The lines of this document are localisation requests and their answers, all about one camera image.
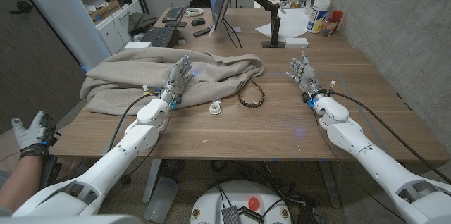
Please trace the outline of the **person's white gloved hand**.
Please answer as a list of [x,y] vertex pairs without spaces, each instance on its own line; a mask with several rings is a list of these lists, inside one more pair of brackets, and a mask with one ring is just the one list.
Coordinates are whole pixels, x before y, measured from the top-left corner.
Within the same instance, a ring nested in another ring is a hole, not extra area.
[[52,117],[43,111],[35,115],[28,129],[19,118],[12,118],[11,125],[22,157],[47,155],[49,147],[55,145],[61,136],[52,124]]

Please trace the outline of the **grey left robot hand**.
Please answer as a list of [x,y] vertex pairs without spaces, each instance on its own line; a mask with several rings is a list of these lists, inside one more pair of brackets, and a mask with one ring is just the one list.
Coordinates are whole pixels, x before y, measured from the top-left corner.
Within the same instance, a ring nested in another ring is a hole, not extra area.
[[170,110],[181,104],[184,88],[196,75],[196,72],[192,71],[191,63],[187,55],[177,61],[166,78],[166,84],[160,90],[159,98],[168,103]]

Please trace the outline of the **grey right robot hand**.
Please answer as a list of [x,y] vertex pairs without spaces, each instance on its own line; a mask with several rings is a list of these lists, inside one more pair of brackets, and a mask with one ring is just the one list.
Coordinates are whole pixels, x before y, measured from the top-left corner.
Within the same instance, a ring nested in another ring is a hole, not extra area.
[[314,67],[310,64],[305,51],[301,53],[301,59],[292,59],[290,68],[292,73],[286,72],[285,74],[294,80],[300,88],[304,103],[310,103],[313,106],[319,99],[326,96],[326,90],[321,87]]

